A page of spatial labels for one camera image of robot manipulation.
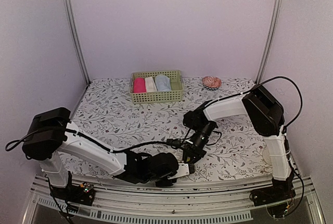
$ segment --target floral tablecloth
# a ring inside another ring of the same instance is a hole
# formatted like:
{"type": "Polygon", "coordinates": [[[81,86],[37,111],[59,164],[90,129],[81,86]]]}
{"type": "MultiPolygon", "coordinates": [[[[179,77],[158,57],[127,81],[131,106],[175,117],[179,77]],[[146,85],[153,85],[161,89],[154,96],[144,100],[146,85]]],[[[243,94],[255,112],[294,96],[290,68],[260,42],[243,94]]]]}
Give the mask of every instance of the floral tablecloth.
{"type": "MultiPolygon", "coordinates": [[[[254,84],[248,79],[222,79],[219,90],[204,89],[201,78],[184,78],[181,102],[134,105],[129,94],[129,79],[98,79],[87,89],[73,121],[84,131],[114,147],[125,148],[151,140],[181,138],[187,129],[183,115],[208,99],[232,95],[254,84]]],[[[246,115],[217,121],[222,138],[205,147],[206,156],[196,163],[195,174],[180,181],[234,180],[261,176],[272,172],[262,157],[265,144],[254,131],[246,115]]],[[[212,134],[210,142],[218,139],[212,134]]],[[[175,151],[164,145],[147,145],[134,150],[152,155],[175,151]]],[[[106,172],[77,157],[61,154],[67,169],[73,173],[105,178],[106,172]]]]}

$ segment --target towel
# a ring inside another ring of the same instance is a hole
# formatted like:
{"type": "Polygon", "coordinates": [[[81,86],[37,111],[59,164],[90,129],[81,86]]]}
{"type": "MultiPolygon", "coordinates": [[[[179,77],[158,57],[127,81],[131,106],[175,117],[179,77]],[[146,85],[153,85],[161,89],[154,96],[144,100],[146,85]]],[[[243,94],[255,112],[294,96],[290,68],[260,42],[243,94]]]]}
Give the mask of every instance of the towel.
{"type": "Polygon", "coordinates": [[[134,80],[133,93],[146,93],[145,79],[138,77],[134,80]]]}
{"type": "Polygon", "coordinates": [[[145,83],[146,83],[147,92],[157,92],[157,88],[156,88],[154,79],[152,77],[146,77],[145,83]]]}
{"type": "Polygon", "coordinates": [[[170,78],[163,74],[159,74],[155,77],[155,84],[158,91],[171,91],[170,78]]]}

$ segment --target wall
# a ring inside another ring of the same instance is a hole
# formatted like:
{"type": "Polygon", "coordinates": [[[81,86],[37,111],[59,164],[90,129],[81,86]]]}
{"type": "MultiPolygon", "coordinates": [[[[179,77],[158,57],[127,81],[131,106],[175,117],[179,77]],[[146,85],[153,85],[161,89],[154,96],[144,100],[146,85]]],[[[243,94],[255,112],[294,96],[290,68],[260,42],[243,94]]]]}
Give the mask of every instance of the wall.
{"type": "MultiPolygon", "coordinates": [[[[333,0],[283,0],[265,79],[278,74],[295,80],[304,97],[299,119],[288,129],[303,175],[311,175],[327,223],[333,223],[332,91],[333,0]]],[[[299,99],[287,82],[267,85],[282,102],[287,121],[299,99]]]]}
{"type": "Polygon", "coordinates": [[[8,141],[32,117],[73,109],[84,90],[62,0],[0,0],[0,223],[18,224],[37,170],[8,141]]]}
{"type": "Polygon", "coordinates": [[[274,0],[72,0],[90,76],[255,78],[274,0]]]}

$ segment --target slotted vent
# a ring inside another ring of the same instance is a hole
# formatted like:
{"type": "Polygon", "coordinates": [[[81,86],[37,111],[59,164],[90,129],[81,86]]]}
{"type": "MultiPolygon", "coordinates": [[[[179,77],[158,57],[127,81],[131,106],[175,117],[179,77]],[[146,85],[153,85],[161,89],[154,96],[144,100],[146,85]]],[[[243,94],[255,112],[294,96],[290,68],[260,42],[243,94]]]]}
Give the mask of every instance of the slotted vent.
{"type": "MultiPolygon", "coordinates": [[[[53,208],[58,210],[57,205],[55,204],[52,198],[46,196],[39,196],[38,203],[40,205],[53,208]]],[[[58,200],[59,205],[62,210],[66,210],[66,205],[63,201],[58,200]]],[[[143,217],[143,216],[128,216],[121,214],[114,214],[108,211],[103,210],[90,210],[89,216],[84,216],[80,214],[76,214],[82,217],[88,217],[90,219],[95,220],[103,220],[110,223],[117,224],[220,224],[220,223],[238,223],[247,220],[253,220],[251,217],[250,211],[242,211],[234,214],[226,214],[226,215],[214,215],[214,216],[198,216],[198,217],[143,217]]]]}

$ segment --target basket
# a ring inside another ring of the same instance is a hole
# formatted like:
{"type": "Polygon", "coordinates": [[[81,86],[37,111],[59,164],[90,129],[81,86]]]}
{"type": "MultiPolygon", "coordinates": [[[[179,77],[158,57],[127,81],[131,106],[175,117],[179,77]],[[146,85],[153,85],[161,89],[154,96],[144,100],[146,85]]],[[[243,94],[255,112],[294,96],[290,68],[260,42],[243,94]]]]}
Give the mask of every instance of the basket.
{"type": "Polygon", "coordinates": [[[132,102],[134,104],[180,102],[183,99],[183,90],[184,90],[184,86],[182,83],[181,72],[179,70],[132,73],[131,84],[130,84],[130,94],[131,94],[132,102]],[[155,78],[158,74],[163,74],[170,78],[171,91],[133,93],[133,83],[136,78],[138,78],[138,77],[155,78]]]}

